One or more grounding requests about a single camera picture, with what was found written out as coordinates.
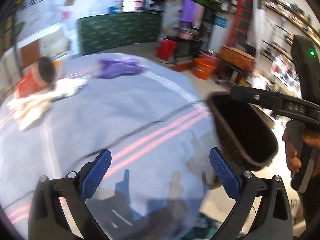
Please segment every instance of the pink stripe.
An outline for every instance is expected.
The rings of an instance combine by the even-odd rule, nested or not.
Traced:
[[[67,77],[81,76],[81,75],[83,75],[83,74],[85,74],[85,73],[90,72],[92,69],[93,69],[93,67],[88,67],[88,68],[83,69],[83,70],[80,71],[80,72],[73,73],[73,74],[69,74],[69,75],[67,75]]]
[[[12,111],[4,118],[1,122],[5,122],[8,118],[12,116]]]
[[[28,218],[28,217],[29,217],[29,214],[21,215],[21,216],[17,217],[15,220],[13,220],[11,223],[15,224],[15,223],[19,222],[20,220]]]
[[[143,149],[141,149],[137,153],[131,155],[129,158],[125,159],[124,161],[120,162],[119,164],[117,164],[117,165],[113,166],[111,169],[109,169],[107,171],[107,173],[104,175],[103,178],[105,179],[107,177],[110,177],[112,174],[117,172],[119,169],[122,169],[125,166],[129,165],[130,163],[138,160],[143,155],[145,155],[149,151],[153,150],[154,148],[156,148],[161,143],[169,140],[170,138],[172,138],[175,135],[178,135],[179,133],[181,133],[184,130],[188,129],[190,126],[192,126],[193,124],[195,124],[196,122],[200,121],[201,119],[203,119],[204,117],[206,117],[206,116],[208,116],[210,114],[211,113],[209,113],[209,112],[201,114],[201,115],[191,119],[190,121],[186,122],[185,124],[181,125],[178,129],[176,129],[176,130],[174,130],[174,131],[172,131],[170,133],[167,133],[164,136],[160,137],[159,139],[149,143],[146,147],[144,147]]]
[[[19,213],[19,212],[28,210],[28,209],[30,209],[30,207],[31,207],[31,205],[27,205],[27,206],[24,206],[24,207],[22,207],[22,208],[18,208],[18,209],[16,209],[12,214],[10,214],[10,215],[8,216],[8,218],[13,217],[14,215],[16,215],[16,214]]]
[[[170,130],[170,129],[175,128],[176,126],[182,124],[184,121],[188,120],[189,118],[193,117],[194,115],[198,114],[199,112],[201,112],[201,111],[204,110],[204,109],[208,109],[208,107],[202,107],[202,108],[199,108],[199,109],[196,109],[196,110],[192,111],[192,112],[189,113],[189,114],[185,114],[184,116],[178,118],[176,121],[172,122],[172,123],[169,124],[168,126],[163,127],[163,128],[160,128],[159,130],[157,130],[157,131],[155,131],[155,132],[153,132],[153,133],[151,133],[151,134],[149,134],[149,135],[147,135],[147,136],[139,139],[137,142],[132,143],[131,145],[129,145],[129,146],[126,147],[125,149],[123,149],[123,150],[121,150],[120,152],[118,152],[117,154],[115,154],[115,156],[112,157],[112,161],[118,160],[119,158],[121,158],[121,157],[125,156],[126,154],[128,154],[131,150],[134,150],[136,147],[142,145],[143,143],[148,142],[149,140],[151,140],[151,139],[153,139],[154,137],[156,137],[156,136],[158,136],[158,135],[166,132],[167,130]],[[187,129],[189,126],[193,125],[195,122],[199,121],[200,119],[202,119],[202,118],[204,118],[205,116],[210,115],[210,114],[211,114],[210,112],[206,112],[206,113],[204,113],[204,114],[202,114],[202,115],[199,115],[198,117],[196,117],[196,118],[194,118],[194,119],[191,119],[189,122],[186,122],[184,125],[182,125],[180,128],[178,128],[177,130],[175,130],[175,131],[173,131],[173,132],[178,131],[178,133],[181,133],[183,130]],[[159,139],[156,140],[155,142],[148,144],[145,148],[143,148],[142,150],[140,150],[138,153],[140,153],[141,151],[143,151],[143,150],[146,149],[147,147],[150,147],[150,145],[153,145],[153,144],[157,143],[159,140],[162,140],[163,138],[166,138],[167,135],[162,136],[161,138],[159,138]],[[110,170],[111,170],[112,174],[113,174],[114,172],[116,172],[116,171],[113,171],[113,169],[114,169],[114,168],[117,168],[119,165],[122,165],[123,162],[121,162],[121,163],[119,163],[118,165],[114,166],[113,168],[109,169],[108,172],[105,174],[104,178],[107,178],[108,176],[111,175],[111,174],[110,174]],[[61,202],[61,205],[67,204],[67,203],[65,202],[65,200],[61,200],[60,202]],[[30,208],[30,205],[27,205],[27,206],[25,206],[25,207],[16,209],[16,210],[15,210],[12,214],[10,214],[8,217],[12,217],[12,216],[16,215],[17,213],[22,212],[22,211],[24,211],[24,210],[27,210],[27,209],[29,209],[29,208]],[[22,215],[22,216],[18,217],[18,218],[15,220],[15,223],[18,222],[18,221],[20,221],[20,220],[22,220],[22,219],[24,219],[24,218],[28,218],[28,217],[29,217],[29,215],[28,215],[28,216]]]
[[[172,122],[171,124],[169,124],[166,127],[160,128],[159,130],[154,131],[153,133],[150,133],[149,135],[142,137],[141,139],[139,139],[138,141],[136,141],[135,143],[132,143],[131,145],[129,145],[128,147],[122,149],[120,152],[116,153],[115,155],[112,156],[112,161],[116,161],[118,159],[120,159],[121,157],[127,155],[130,151],[134,150],[135,148],[139,147],[140,145],[150,141],[151,139],[153,139],[154,137],[175,128],[176,126],[182,124],[184,121],[188,120],[189,118],[193,117],[194,115],[198,114],[200,111],[204,110],[204,109],[208,109],[207,107],[202,107],[200,109],[194,110],[193,112],[189,113],[189,114],[185,114],[184,116],[180,117],[179,119],[177,119],[176,121]]]

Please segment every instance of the handheld controller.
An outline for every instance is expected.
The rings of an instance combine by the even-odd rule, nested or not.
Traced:
[[[315,166],[318,150],[302,140],[305,130],[320,131],[320,64],[311,39],[295,35],[291,49],[292,60],[300,80],[302,99],[265,90],[235,86],[231,98],[273,110],[274,114],[287,116],[290,141],[298,151],[302,167],[292,175],[291,186],[304,193]]]

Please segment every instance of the metal screw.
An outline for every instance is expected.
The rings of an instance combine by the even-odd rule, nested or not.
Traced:
[[[77,176],[77,173],[75,171],[69,172],[68,177],[70,179],[73,179],[75,176]]]
[[[276,175],[276,176],[275,176],[275,180],[276,180],[276,181],[281,181],[281,177],[280,177],[279,175]]]
[[[46,175],[43,175],[40,177],[39,181],[44,182],[48,177]]]
[[[243,173],[243,175],[246,177],[246,178],[251,178],[252,177],[252,173],[250,171],[245,171]]]

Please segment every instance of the orange bucket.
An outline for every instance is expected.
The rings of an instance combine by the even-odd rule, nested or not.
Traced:
[[[193,71],[197,78],[208,79],[215,66],[215,63],[210,60],[196,58],[196,66]]]

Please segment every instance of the red bag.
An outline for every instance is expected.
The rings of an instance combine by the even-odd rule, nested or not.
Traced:
[[[168,61],[176,46],[177,43],[175,41],[162,39],[156,56]]]

